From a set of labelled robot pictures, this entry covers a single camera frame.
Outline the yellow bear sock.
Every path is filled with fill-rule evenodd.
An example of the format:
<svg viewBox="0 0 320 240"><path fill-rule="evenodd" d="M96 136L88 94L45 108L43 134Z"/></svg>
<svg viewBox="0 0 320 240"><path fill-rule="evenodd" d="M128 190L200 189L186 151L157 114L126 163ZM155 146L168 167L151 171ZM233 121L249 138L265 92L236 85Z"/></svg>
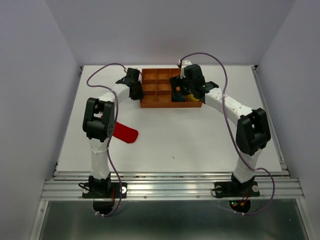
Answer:
<svg viewBox="0 0 320 240"><path fill-rule="evenodd" d="M186 97L187 97L187 100L188 100L189 102L193 102L193 103L198 103L198 102L200 102L200 100L197 99L197 98L195 98L193 94L189 94L189 95L187 95Z"/></svg>

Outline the teal sock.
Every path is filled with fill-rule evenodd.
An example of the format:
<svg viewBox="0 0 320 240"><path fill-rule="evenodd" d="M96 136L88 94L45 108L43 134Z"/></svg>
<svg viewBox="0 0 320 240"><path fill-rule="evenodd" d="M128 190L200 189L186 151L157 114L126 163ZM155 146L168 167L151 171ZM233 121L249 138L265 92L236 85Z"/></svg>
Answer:
<svg viewBox="0 0 320 240"><path fill-rule="evenodd" d="M177 94L172 93L172 95L171 95L171 101L178 103L178 102L186 102L187 100L186 100L185 97L184 97L183 95L181 95L180 93L177 93Z"/></svg>

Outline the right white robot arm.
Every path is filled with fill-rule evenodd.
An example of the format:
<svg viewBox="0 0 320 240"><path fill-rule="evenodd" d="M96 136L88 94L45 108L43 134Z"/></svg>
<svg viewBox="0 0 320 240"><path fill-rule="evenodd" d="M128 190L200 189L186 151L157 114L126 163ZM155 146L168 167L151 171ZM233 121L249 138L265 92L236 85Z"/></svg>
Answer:
<svg viewBox="0 0 320 240"><path fill-rule="evenodd" d="M238 154L238 161L230 182L231 192L242 195L248 190L248 182L255 175L256 164L262 150L271 140L267 113L262 108L253 109L225 93L212 81L206 81L198 64L183 61L180 74L170 78L172 96L193 95L203 104L223 114L225 123L233 123L236 134L231 140Z"/></svg>

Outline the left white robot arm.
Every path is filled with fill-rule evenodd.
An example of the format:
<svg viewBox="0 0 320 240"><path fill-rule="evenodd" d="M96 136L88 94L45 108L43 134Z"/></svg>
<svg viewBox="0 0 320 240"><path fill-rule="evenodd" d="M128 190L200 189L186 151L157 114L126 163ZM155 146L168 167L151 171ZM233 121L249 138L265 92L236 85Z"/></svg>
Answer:
<svg viewBox="0 0 320 240"><path fill-rule="evenodd" d="M125 76L115 82L107 92L99 97L88 98L82 129L88 138L91 154L91 171L88 183L95 193L106 197L111 193L110 141L116 128L119 104L124 100L141 100L144 98L140 71L136 68L125 69Z"/></svg>

